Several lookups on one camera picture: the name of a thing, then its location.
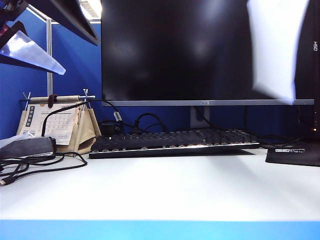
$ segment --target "white desk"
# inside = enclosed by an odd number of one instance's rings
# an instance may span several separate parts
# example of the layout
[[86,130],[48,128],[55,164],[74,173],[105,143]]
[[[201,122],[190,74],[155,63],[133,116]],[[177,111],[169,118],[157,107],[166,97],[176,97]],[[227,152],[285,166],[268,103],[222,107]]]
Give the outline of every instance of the white desk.
[[88,159],[1,187],[1,219],[319,221],[320,167],[266,163],[266,150],[251,152]]

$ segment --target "calendar page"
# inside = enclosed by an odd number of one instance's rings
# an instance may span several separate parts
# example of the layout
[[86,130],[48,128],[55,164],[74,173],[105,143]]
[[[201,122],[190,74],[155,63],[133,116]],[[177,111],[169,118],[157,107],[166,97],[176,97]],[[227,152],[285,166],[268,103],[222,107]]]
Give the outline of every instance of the calendar page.
[[[40,137],[44,119],[49,113],[74,104],[76,102],[55,103],[52,108],[47,103],[29,104],[21,133],[30,132],[35,137]],[[78,117],[78,107],[51,115],[45,125],[45,136],[54,138],[58,145],[69,145]]]

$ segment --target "cable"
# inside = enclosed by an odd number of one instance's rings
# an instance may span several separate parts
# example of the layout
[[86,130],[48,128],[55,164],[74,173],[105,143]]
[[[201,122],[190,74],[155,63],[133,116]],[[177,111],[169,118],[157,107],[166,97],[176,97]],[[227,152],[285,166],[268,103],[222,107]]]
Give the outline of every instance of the cable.
[[[74,166],[67,166],[67,167],[58,167],[58,168],[50,168],[50,169],[40,169],[40,170],[33,170],[33,171],[28,171],[28,168],[30,165],[33,166],[49,166],[49,165],[54,165],[56,163],[61,162],[66,155],[75,155],[78,156],[80,159],[80,161],[82,162],[82,164],[79,165],[74,165]],[[41,163],[41,162],[46,162],[46,161],[50,161],[52,160],[52,158],[50,157],[61,157],[58,160],[52,161],[52,162],[48,162],[48,163]],[[15,168],[15,170],[13,172],[9,172],[9,173],[3,173],[1,174],[1,176],[8,176],[5,177],[3,179],[0,180],[0,186],[4,186],[4,185],[9,185],[13,182],[15,182],[17,179],[22,178],[22,177],[26,177],[32,174],[37,174],[37,173],[48,173],[48,172],[56,172],[56,171],[63,171],[63,170],[69,170],[69,169],[75,169],[75,168],[81,168],[84,167],[88,164],[88,162],[77,152],[61,152],[61,153],[56,153],[54,155],[48,156],[48,157],[43,157],[43,156],[39,156],[39,157],[35,157],[35,156],[31,156],[31,157],[26,157],[26,158],[20,158],[20,157],[12,157],[11,159],[15,159],[15,161],[11,161],[11,160],[7,160],[8,158],[0,158],[0,164],[1,166],[3,165],[13,165],[13,164],[17,164],[17,167]]]
[[212,129],[211,126],[209,127],[192,127],[192,128],[177,128],[174,132],[183,132],[183,131],[190,131],[190,130],[202,130],[202,129]]
[[243,108],[243,129],[245,132],[248,132],[248,106]]
[[149,129],[149,128],[152,128],[152,127],[158,126],[158,125],[161,125],[161,123],[158,122],[158,123],[151,124],[151,125],[145,127],[144,130],[147,130],[147,129]]
[[259,142],[260,142],[260,147],[263,149],[286,148],[286,147],[291,147],[292,144],[295,144],[296,148],[299,148],[303,145],[308,145],[308,143],[300,141],[299,138],[293,139],[292,141],[289,141],[284,144],[274,144],[272,142],[263,141],[261,139],[259,139]]
[[297,121],[298,121],[298,124],[300,125],[300,123],[303,123],[306,125],[307,128],[309,128],[310,130],[313,130],[314,129],[314,125],[312,123],[309,123],[307,122],[306,120],[304,120],[302,118],[302,115],[301,115],[301,108],[300,106],[297,107]]
[[145,117],[145,116],[154,117],[155,119],[158,120],[158,123],[161,125],[162,131],[163,131],[164,133],[168,133],[168,132],[169,132],[169,131],[168,131],[168,128],[166,127],[166,125],[163,124],[163,122],[161,121],[161,119],[160,119],[157,115],[155,115],[155,114],[153,114],[153,113],[150,113],[150,112],[147,112],[147,113],[144,113],[144,114],[141,114],[140,116],[138,116],[138,118],[134,121],[134,126],[135,126],[136,129],[139,128],[140,119],[141,119],[142,117]]
[[221,127],[218,127],[214,124],[212,124],[203,114],[202,112],[200,112],[200,110],[196,107],[196,106],[193,106],[193,108],[196,110],[196,112],[201,116],[201,118],[207,123],[210,125],[211,128],[213,129],[218,129],[218,130],[223,130],[225,131],[226,129],[225,128],[221,128]]
[[[74,105],[71,105],[71,106],[67,106],[67,107],[63,107],[63,108],[61,108],[61,109],[58,109],[58,110],[55,110],[55,111],[50,112],[50,113],[44,118],[44,120],[43,120],[41,136],[42,136],[42,137],[45,136],[47,120],[48,120],[48,118],[49,118],[51,115],[57,114],[57,113],[60,113],[60,112],[66,111],[66,110],[70,110],[70,109],[73,109],[73,108],[76,108],[76,107],[79,107],[79,106],[81,106],[81,105],[88,104],[88,103],[91,103],[91,102],[104,102],[104,103],[107,103],[107,104],[109,104],[111,107],[113,107],[113,109],[114,109],[115,112],[117,113],[117,114],[115,114],[115,115],[120,116],[120,113],[119,113],[118,109],[117,109],[111,102],[109,102],[109,101],[102,100],[102,99],[93,99],[93,100],[88,100],[88,101],[80,102],[80,103],[77,103],[77,104],[74,104]],[[121,124],[122,119],[121,119],[121,118],[120,118],[120,120],[117,119],[117,122],[119,122],[119,123]]]

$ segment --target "connector plug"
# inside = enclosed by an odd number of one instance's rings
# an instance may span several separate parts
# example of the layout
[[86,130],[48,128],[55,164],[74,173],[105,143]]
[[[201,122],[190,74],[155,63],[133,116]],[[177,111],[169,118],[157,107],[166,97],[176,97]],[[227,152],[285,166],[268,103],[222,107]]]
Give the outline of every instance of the connector plug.
[[7,176],[0,180],[0,186],[9,185],[15,182],[15,178],[12,176]]
[[138,129],[139,128],[139,123],[140,121],[135,120],[134,121],[134,125],[133,125],[133,129],[130,131],[130,134],[141,134],[141,131]]

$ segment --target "monitor logo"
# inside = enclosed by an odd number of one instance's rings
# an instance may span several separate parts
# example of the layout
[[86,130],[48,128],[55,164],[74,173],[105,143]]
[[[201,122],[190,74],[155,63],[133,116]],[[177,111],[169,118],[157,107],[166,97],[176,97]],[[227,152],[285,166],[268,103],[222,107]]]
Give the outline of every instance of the monitor logo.
[[315,52],[318,52],[318,42],[317,42],[317,41],[314,41],[314,42],[313,42],[313,50],[314,50]]

